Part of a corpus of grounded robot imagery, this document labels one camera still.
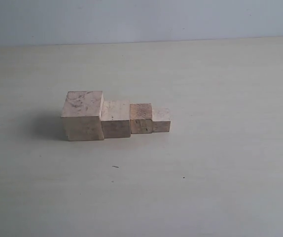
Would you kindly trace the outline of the third largest wooden cube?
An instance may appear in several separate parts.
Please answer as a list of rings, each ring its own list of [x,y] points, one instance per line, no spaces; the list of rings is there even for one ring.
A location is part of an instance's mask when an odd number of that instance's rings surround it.
[[[152,133],[152,104],[130,104],[130,130],[132,134]]]

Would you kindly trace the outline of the smallest wooden cube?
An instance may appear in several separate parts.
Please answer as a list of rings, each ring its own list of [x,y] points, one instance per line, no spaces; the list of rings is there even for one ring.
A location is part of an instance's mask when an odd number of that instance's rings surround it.
[[[171,125],[170,110],[163,108],[152,109],[152,132],[169,132]]]

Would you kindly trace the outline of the second largest wooden cube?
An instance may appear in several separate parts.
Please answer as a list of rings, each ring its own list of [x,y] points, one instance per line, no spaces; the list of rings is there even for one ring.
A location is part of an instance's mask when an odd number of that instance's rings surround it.
[[[129,101],[104,101],[101,123],[105,139],[131,137]]]

